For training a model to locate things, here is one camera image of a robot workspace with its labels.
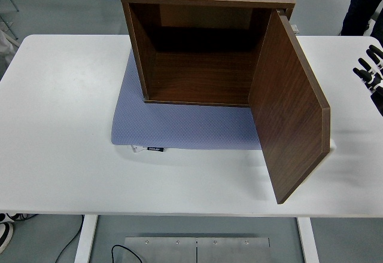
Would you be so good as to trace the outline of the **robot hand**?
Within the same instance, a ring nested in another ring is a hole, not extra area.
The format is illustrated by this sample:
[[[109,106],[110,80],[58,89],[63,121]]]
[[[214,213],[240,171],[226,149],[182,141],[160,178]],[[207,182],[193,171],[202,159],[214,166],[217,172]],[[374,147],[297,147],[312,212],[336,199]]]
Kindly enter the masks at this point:
[[[352,71],[370,91],[370,98],[382,115],[382,50],[375,45],[369,45],[366,54],[374,62],[376,68],[371,67],[363,58],[359,58],[358,62],[363,68],[353,68]]]

